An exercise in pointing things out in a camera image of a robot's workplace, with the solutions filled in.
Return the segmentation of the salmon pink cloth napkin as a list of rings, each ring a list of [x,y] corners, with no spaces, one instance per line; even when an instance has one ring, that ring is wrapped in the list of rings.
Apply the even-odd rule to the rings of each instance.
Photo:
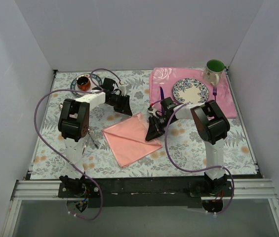
[[[142,113],[102,130],[119,166],[124,168],[162,148],[158,139],[146,141],[148,123]]]

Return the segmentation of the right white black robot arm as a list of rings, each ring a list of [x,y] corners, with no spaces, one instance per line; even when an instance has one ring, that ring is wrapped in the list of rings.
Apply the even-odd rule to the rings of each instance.
[[[214,100],[204,104],[176,105],[170,97],[159,101],[164,113],[151,115],[146,141],[151,141],[167,136],[170,124],[179,119],[192,119],[197,131],[205,144],[206,168],[204,180],[192,185],[192,189],[198,193],[207,193],[216,196],[223,192],[227,184],[227,175],[224,167],[224,142],[230,130],[230,124],[222,110]]]

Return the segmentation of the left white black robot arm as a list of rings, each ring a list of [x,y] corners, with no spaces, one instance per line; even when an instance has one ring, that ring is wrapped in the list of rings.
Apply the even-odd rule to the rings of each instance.
[[[125,87],[115,86],[113,79],[105,78],[102,85],[94,87],[78,99],[65,99],[61,109],[58,130],[64,139],[66,158],[69,160],[67,173],[60,177],[64,190],[79,198],[86,195],[88,188],[84,179],[82,154],[85,148],[84,137],[89,133],[89,114],[102,104],[113,107],[114,111],[132,116],[130,96]]]

